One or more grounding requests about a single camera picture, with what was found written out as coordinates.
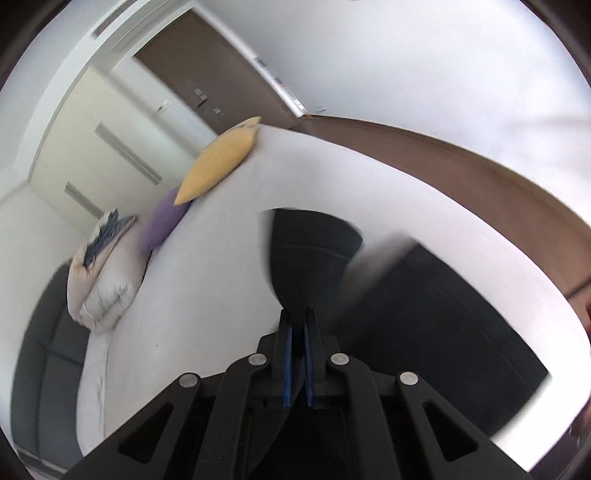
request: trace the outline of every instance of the white wardrobe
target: white wardrobe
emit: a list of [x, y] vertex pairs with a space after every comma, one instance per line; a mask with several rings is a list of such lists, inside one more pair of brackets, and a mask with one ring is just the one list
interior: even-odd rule
[[81, 233], [106, 211], [149, 215], [183, 181], [194, 154], [90, 67], [44, 141], [31, 187]]

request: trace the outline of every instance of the brown door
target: brown door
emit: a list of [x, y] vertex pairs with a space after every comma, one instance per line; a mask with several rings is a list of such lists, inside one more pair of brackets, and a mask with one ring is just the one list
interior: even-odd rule
[[193, 11], [163, 29], [136, 57], [218, 134], [258, 115], [276, 127], [296, 122], [267, 81]]

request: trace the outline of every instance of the brown wooden panel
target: brown wooden panel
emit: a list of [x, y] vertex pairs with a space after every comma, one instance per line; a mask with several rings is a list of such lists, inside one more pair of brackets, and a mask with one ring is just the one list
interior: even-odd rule
[[[591, 274], [591, 229], [551, 194], [455, 145], [369, 122], [308, 116], [298, 132], [351, 148], [416, 177], [460, 203], [531, 258], [563, 293]], [[583, 323], [588, 315], [578, 308]]]
[[218, 134], [257, 115], [276, 127], [296, 122], [267, 81], [193, 11], [163, 29], [136, 57]]
[[582, 290], [570, 298], [569, 303], [581, 319], [587, 335], [591, 338], [591, 320], [589, 319], [589, 312], [591, 312], [591, 287]]
[[521, 0], [562, 41], [591, 85], [591, 3], [589, 0]]

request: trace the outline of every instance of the yellow pillow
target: yellow pillow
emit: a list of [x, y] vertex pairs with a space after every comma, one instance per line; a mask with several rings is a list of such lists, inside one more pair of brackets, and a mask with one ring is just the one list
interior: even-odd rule
[[234, 130], [235, 128], [240, 128], [240, 127], [250, 127], [252, 125], [258, 125], [261, 123], [261, 116], [253, 116], [250, 118], [247, 118], [246, 120], [244, 120], [243, 122], [240, 122], [237, 125], [234, 125], [230, 130]]
[[190, 202], [214, 188], [248, 156], [256, 143], [258, 125], [238, 126], [217, 137], [197, 157], [178, 190], [175, 205]]

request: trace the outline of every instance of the air vent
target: air vent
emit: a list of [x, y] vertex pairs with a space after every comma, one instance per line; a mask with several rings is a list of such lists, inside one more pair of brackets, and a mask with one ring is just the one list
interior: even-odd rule
[[113, 51], [123, 51], [128, 45], [136, 43], [150, 27], [153, 27], [158, 20], [164, 18], [173, 8], [186, 0], [164, 0], [154, 8], [143, 19], [138, 21], [113, 47]]
[[119, 17], [123, 12], [131, 7], [131, 5], [136, 3], [136, 1], [138, 0], [126, 0], [120, 6], [115, 8], [115, 10], [113, 10], [111, 14], [105, 18], [98, 27], [95, 28], [95, 30], [92, 32], [92, 36], [94, 38], [98, 38], [98, 36], [103, 33], [109, 27], [109, 25], [111, 25], [117, 19], [117, 17]]

